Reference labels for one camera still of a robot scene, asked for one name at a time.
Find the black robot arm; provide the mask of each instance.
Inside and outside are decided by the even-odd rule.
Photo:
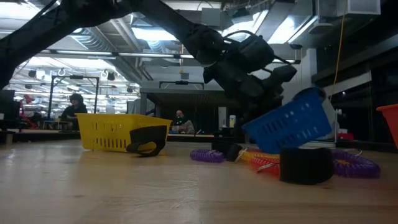
[[[205,83],[215,80],[227,96],[238,101],[245,114],[244,123],[278,107],[281,84],[296,73],[294,67],[285,65],[265,80],[248,75],[275,59],[274,51],[261,36],[251,34],[242,42],[233,41],[188,21],[160,0],[63,0],[60,6],[43,12],[0,40],[0,89],[9,83],[18,65],[77,28],[97,26],[131,12],[143,13],[180,40],[200,63],[210,65],[203,74]]]

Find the blue basket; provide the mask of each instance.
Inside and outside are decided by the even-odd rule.
[[[259,148],[279,154],[331,133],[328,118],[316,90],[250,121],[243,126]]]

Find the man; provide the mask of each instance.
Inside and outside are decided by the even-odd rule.
[[[195,134],[195,128],[193,127],[193,124],[188,118],[184,116],[182,111],[178,110],[175,114],[177,119],[174,122],[174,126],[178,130],[178,133],[180,134]]]
[[[87,113],[86,105],[83,103],[83,97],[80,94],[74,93],[69,97],[71,106],[68,106],[61,115],[62,121],[70,122],[68,127],[72,130],[79,130],[79,123],[77,121],[77,113]]]

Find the wooden table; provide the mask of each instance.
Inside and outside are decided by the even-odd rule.
[[[303,186],[245,163],[207,164],[209,144],[170,142],[164,155],[84,151],[80,141],[0,151],[0,223],[398,223],[398,155],[364,152],[381,180]]]

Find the yellow plastic basket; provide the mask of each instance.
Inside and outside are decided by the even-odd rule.
[[[130,131],[150,126],[171,125],[171,120],[139,114],[77,114],[80,136],[85,149],[127,152],[131,143]],[[154,149],[151,142],[140,150]]]

